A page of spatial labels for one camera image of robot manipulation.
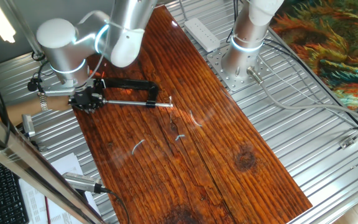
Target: wood grain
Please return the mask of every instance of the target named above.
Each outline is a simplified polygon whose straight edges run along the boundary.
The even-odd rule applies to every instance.
[[[88,59],[91,68],[98,59]],[[105,62],[100,70],[154,81],[158,101],[172,96],[175,105],[75,111],[104,184],[122,197],[132,223],[286,223],[311,207],[165,7],[154,10],[132,65]],[[105,94],[147,99],[146,91]]]

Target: white power strip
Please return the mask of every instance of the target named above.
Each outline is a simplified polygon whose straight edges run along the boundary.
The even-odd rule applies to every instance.
[[[185,22],[185,29],[197,40],[197,42],[207,51],[211,52],[221,45],[218,38],[213,35],[207,27],[197,18]]]

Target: artwork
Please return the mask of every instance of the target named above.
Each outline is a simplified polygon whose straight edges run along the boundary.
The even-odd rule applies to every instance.
[[[358,0],[285,0],[271,26],[347,107],[358,107]]]

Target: paper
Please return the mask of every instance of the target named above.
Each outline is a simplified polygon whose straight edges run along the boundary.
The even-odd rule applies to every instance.
[[[60,173],[72,172],[74,174],[83,174],[80,163],[74,153],[71,153],[53,163],[53,167]],[[45,196],[38,190],[29,185],[26,181],[19,180],[20,188],[23,194],[25,208],[29,216],[29,224],[48,224],[47,210],[45,205]],[[88,203],[99,213],[96,203],[90,192],[85,193]],[[54,224],[77,224],[81,223],[76,218],[64,211],[58,205],[48,199],[50,223]]]

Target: metal grid surface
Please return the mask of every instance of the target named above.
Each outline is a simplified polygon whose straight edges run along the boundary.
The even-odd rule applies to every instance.
[[[197,17],[221,41],[221,47],[226,46],[226,37],[233,26],[232,1],[187,0],[183,1],[183,5],[187,18]],[[185,18],[178,1],[166,6],[183,27]],[[186,34],[205,57],[206,52],[202,47],[189,33]],[[292,59],[269,48],[262,49],[261,57],[280,78],[302,92],[272,73],[266,75],[267,88],[282,103],[312,104],[305,95],[316,101],[334,103],[326,87],[295,66]],[[39,65],[39,62],[31,59],[30,54],[0,64],[0,88],[6,102],[13,104],[35,97],[35,93],[27,91],[27,82]],[[50,77],[47,81],[58,82],[56,77]],[[351,124],[324,109],[292,111],[277,108],[255,83],[231,95],[313,204],[313,208],[292,223],[321,221],[324,214],[334,211],[323,219],[323,222],[331,222],[358,202],[358,195],[354,196],[358,192],[358,143],[346,150],[339,150],[339,141],[355,131]],[[40,146],[46,146],[47,151],[43,155],[50,162],[74,152],[84,174],[99,177],[72,110],[46,111],[33,116],[33,120],[37,133],[33,140]],[[94,199],[102,217],[109,223],[117,222],[108,196],[94,195]]]

